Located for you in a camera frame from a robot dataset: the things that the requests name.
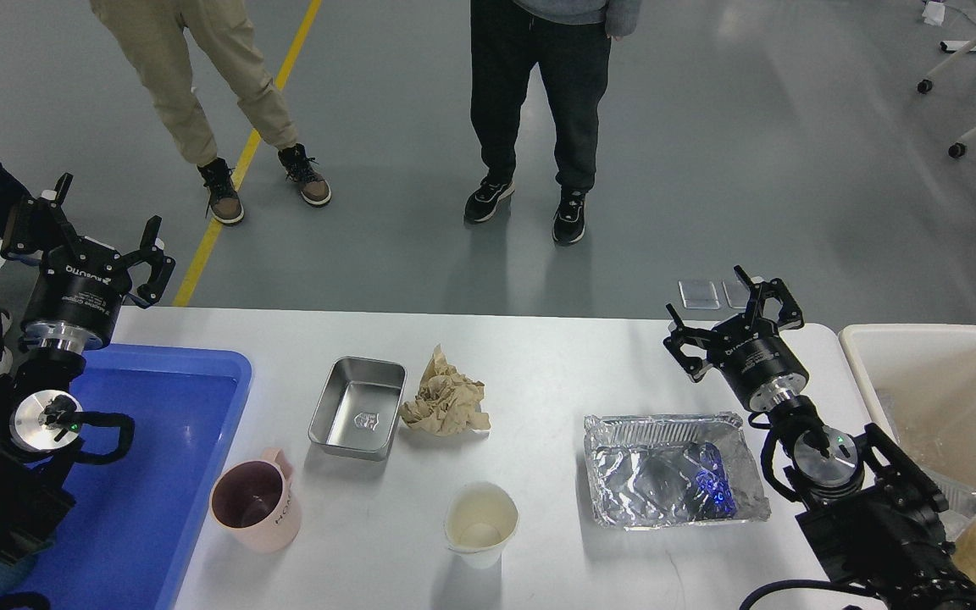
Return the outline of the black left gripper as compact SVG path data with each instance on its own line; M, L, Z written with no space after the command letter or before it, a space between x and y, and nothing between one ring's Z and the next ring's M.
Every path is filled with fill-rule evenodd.
M8 213L1 258L42 263L22 317L26 348L55 345L71 352L102 350L111 343L125 298L139 308L150 308L162 300L175 270L175 260L166 255L158 238L162 224L158 215L147 221L139 247L120 256L116 273L108 266L119 251L101 241L82 238L81 254L70 254L76 251L76 230L66 219L63 203L71 181L73 174L62 174L54 189L36 198L22 198ZM150 274L131 293L130 270L143 263L150 267Z

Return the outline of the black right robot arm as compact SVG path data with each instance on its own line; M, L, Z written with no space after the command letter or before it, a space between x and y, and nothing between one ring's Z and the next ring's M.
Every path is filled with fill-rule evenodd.
M857 435L828 426L805 393L808 371L782 339L803 325L779 278L752 280L743 313L710 329L689 327L674 306L663 346L694 382L716 369L749 414L766 417L762 476L786 501L825 580L779 580L742 602L751 609L779 591L813 588L878 599L888 609L976 609L976 584L953 560L941 514L949 502L934 480L876 424Z

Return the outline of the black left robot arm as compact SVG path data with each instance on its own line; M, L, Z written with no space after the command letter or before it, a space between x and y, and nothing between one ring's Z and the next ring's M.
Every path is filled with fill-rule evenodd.
M84 409L70 393L85 352L111 344L124 302L150 308L175 267L152 216L139 247L120 253L82 236L62 206L73 177L12 209L0 253L39 268L22 319L30 348L15 374L0 375L0 565L34 555L76 499L64 489L75 464L105 466L128 454L135 421Z

